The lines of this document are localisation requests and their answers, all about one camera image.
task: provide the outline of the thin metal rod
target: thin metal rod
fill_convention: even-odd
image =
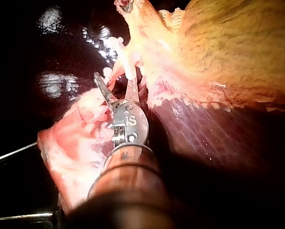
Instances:
[[[10,220],[10,219],[33,219],[33,218],[51,217],[52,215],[53,215],[53,212],[30,214],[30,215],[20,215],[20,216],[9,216],[9,217],[1,217],[0,221]]]
[[[18,149],[18,150],[15,150],[15,151],[11,152],[11,153],[8,153],[8,154],[5,154],[5,155],[3,155],[3,156],[0,156],[0,160],[3,160],[3,159],[5,159],[5,158],[7,158],[7,157],[9,157],[9,156],[11,156],[11,155],[13,155],[13,154],[16,154],[16,153],[18,153],[18,152],[21,152],[21,151],[23,151],[23,150],[25,150],[25,149],[28,149],[28,148],[32,147],[32,146],[35,146],[36,144],[37,144],[37,143],[35,142],[35,143],[32,143],[32,144],[30,144],[30,145],[28,145],[28,146],[25,146],[25,147],[21,148],[21,149]]]

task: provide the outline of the dark background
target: dark background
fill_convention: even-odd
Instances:
[[[176,7],[184,9],[188,1],[153,0],[151,3],[157,10],[173,11]],[[105,25],[111,29],[113,36],[124,37],[125,43],[129,40],[129,33],[113,0],[0,4],[1,156],[35,142],[37,132],[50,127],[75,101],[69,100],[70,93],[66,90],[56,99],[46,97],[40,85],[41,73],[59,72],[77,76],[79,88],[72,94],[77,97],[94,87],[91,79],[94,71],[101,71],[105,66],[112,67],[112,62],[106,63],[96,49],[83,39],[82,27],[86,27],[91,36],[97,37],[101,26]],[[38,23],[46,9],[54,6],[58,6],[62,14],[57,28],[63,30],[58,33],[46,32]],[[277,121],[277,126],[280,124],[285,125],[285,121]],[[183,176],[192,188],[197,180],[201,185],[204,179],[199,177],[201,173],[198,167],[192,171],[184,169],[176,173],[174,179]],[[178,193],[190,196],[188,185],[183,186],[180,181],[175,185]],[[247,194],[245,190],[233,190],[222,180],[204,187],[204,199],[194,195],[196,193],[192,193],[192,199],[198,198],[195,208],[202,210],[193,211],[195,217],[185,217],[184,222],[190,224],[187,228],[194,225],[200,225],[200,228],[208,228],[209,225],[212,225],[210,228],[217,225],[241,228],[285,224],[285,196],[271,199],[265,191],[267,198],[263,199]],[[57,190],[36,146],[0,163],[0,217],[56,209]]]

